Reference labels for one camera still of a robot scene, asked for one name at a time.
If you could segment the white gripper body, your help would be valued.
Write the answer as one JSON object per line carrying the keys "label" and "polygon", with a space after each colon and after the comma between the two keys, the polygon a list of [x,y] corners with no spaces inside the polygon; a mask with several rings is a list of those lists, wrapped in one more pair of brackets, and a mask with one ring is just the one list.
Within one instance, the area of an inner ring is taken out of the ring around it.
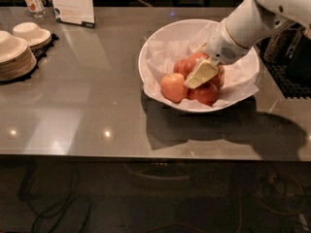
{"label": "white gripper body", "polygon": [[223,65],[235,63],[250,50],[251,41],[244,35],[242,23],[228,18],[221,22],[210,21],[204,32],[204,43],[199,50]]}

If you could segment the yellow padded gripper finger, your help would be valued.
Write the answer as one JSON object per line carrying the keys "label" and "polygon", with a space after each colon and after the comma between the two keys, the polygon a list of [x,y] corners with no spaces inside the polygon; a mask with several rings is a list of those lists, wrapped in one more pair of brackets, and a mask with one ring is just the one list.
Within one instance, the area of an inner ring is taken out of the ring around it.
{"label": "yellow padded gripper finger", "polygon": [[215,58],[199,60],[186,78],[184,85],[195,89],[213,79],[219,72],[219,61]]}

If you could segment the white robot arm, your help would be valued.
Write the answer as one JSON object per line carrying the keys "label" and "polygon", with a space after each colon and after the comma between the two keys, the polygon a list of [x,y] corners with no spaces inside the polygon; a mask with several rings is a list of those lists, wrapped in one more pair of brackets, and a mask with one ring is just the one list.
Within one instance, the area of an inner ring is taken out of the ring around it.
{"label": "white robot arm", "polygon": [[221,65],[233,64],[251,47],[293,24],[311,25],[311,0],[243,0],[224,18],[200,50],[208,55],[199,61],[186,78],[185,85],[197,88],[214,78]]}

